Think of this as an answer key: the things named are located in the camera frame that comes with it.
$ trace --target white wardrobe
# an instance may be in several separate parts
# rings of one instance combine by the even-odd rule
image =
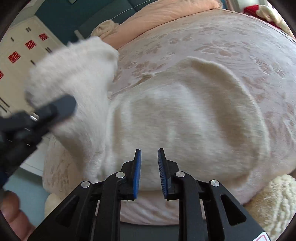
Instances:
[[[39,60],[61,46],[62,42],[36,16],[8,29],[0,42],[0,116],[32,110],[25,101],[24,80]],[[48,142],[45,137],[21,167],[42,175]]]

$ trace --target white label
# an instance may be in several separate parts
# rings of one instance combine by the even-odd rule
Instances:
[[[267,233],[263,232],[257,238],[255,238],[253,241],[270,241],[270,239],[268,238]]]

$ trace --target orange fabric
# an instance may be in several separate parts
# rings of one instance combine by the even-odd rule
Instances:
[[[120,24],[115,33],[103,38],[115,49],[164,23],[210,9],[221,8],[220,0],[158,0]]]

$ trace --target metal rivet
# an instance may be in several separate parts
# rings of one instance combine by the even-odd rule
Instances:
[[[38,121],[39,116],[37,114],[35,114],[34,112],[32,112],[32,113],[30,113],[30,119],[33,121]]]
[[[214,187],[218,187],[220,183],[217,180],[211,180],[211,185]]]
[[[185,173],[184,172],[176,172],[176,176],[177,177],[185,177]]]
[[[116,177],[118,178],[123,178],[125,176],[125,173],[124,172],[118,172],[116,173]]]
[[[81,187],[83,187],[83,188],[88,188],[89,186],[90,186],[90,182],[88,182],[88,181],[84,181],[81,183]]]

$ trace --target teal headboard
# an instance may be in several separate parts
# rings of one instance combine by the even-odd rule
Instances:
[[[115,0],[91,16],[86,22],[78,27],[83,38],[88,38],[93,29],[100,23],[112,19],[116,23],[123,23],[130,16],[156,0]]]

